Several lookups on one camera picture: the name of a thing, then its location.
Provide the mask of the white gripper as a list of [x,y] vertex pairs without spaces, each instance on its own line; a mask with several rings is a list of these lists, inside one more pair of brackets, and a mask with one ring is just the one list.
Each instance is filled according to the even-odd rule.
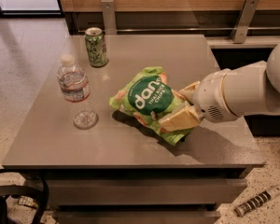
[[194,105],[175,109],[159,120],[160,126],[173,132],[195,128],[203,117],[214,123],[237,120],[239,117],[229,109],[224,97],[224,78],[229,72],[230,69],[217,71],[180,90],[179,93]]

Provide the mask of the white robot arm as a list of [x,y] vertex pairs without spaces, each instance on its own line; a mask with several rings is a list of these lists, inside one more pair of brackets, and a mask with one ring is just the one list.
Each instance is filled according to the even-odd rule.
[[207,119],[214,123],[242,116],[280,116],[280,43],[267,61],[223,69],[179,92],[186,101],[159,120],[167,132],[186,130]]

